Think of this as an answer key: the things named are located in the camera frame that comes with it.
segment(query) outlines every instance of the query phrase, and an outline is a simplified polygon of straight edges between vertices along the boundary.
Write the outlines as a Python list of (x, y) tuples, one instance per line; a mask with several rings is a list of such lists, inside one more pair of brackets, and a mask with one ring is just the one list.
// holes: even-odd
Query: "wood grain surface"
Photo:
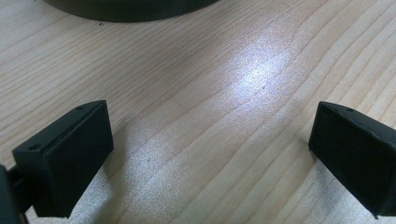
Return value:
[(69, 219), (31, 223), (396, 223), (307, 146), (319, 101), (396, 127), (395, 71), (394, 0), (220, 0), (143, 23), (0, 0), (0, 162), (105, 99), (114, 152)]

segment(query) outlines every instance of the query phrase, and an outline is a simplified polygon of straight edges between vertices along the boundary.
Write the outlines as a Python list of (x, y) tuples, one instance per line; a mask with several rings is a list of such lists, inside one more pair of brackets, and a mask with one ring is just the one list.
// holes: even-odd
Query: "table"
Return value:
[(0, 24), (0, 162), (100, 99), (115, 140), (72, 216), (32, 223), (374, 222), (307, 142), (319, 101), (396, 126), (395, 1), (220, 0), (112, 23), (1, 0)]

